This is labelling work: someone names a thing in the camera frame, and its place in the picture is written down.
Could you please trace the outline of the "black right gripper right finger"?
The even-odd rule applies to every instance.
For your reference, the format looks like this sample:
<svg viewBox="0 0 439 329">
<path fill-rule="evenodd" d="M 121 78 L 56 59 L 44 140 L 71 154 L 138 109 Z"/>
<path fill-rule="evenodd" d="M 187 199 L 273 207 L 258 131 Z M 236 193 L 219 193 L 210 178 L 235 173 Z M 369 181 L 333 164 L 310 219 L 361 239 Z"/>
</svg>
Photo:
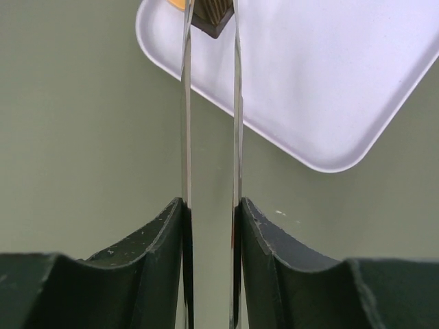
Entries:
<svg viewBox="0 0 439 329">
<path fill-rule="evenodd" d="M 438 261 L 325 256 L 242 201 L 251 328 L 437 328 Z"/>
</svg>

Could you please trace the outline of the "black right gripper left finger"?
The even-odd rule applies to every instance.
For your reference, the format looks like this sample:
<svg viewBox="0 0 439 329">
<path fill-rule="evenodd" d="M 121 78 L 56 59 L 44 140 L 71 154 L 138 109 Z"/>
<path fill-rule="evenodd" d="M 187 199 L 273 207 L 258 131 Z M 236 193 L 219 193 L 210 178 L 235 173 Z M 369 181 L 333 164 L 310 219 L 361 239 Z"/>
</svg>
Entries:
<svg viewBox="0 0 439 329">
<path fill-rule="evenodd" d="M 76 260 L 60 253 L 1 255 L 2 328 L 173 328 L 182 201 L 173 199 L 126 238 Z"/>
</svg>

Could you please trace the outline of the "metal tongs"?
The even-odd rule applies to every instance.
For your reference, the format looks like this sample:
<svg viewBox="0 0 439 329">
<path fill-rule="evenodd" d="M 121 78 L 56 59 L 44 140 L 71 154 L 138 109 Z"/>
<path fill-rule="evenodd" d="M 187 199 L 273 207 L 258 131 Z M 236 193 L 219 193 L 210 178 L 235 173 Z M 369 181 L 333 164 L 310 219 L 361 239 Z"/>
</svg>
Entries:
<svg viewBox="0 0 439 329">
<path fill-rule="evenodd" d="M 181 200 L 184 328 L 243 328 L 241 203 L 244 98 L 238 2 L 216 39 L 227 42 L 232 65 L 231 113 L 206 104 L 193 86 L 198 38 L 210 36 L 191 24 L 195 1 L 182 11 Z"/>
</svg>

